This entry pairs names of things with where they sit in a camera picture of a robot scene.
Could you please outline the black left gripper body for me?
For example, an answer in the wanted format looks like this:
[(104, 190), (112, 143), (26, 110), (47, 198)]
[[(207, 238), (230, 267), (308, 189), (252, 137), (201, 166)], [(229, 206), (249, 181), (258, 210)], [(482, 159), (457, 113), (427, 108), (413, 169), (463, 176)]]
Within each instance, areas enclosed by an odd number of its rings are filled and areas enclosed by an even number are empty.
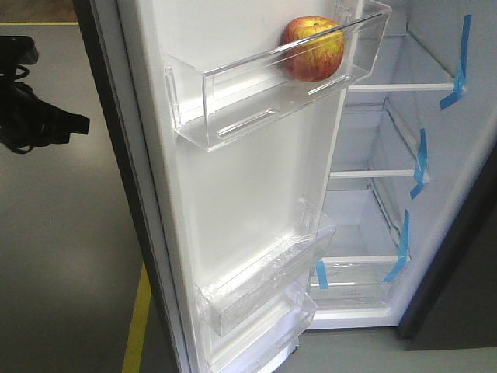
[(1, 36), (1, 143), (20, 155), (34, 148), (67, 144), (72, 134), (89, 133), (89, 118), (39, 99), (21, 81), (38, 58), (32, 37)]

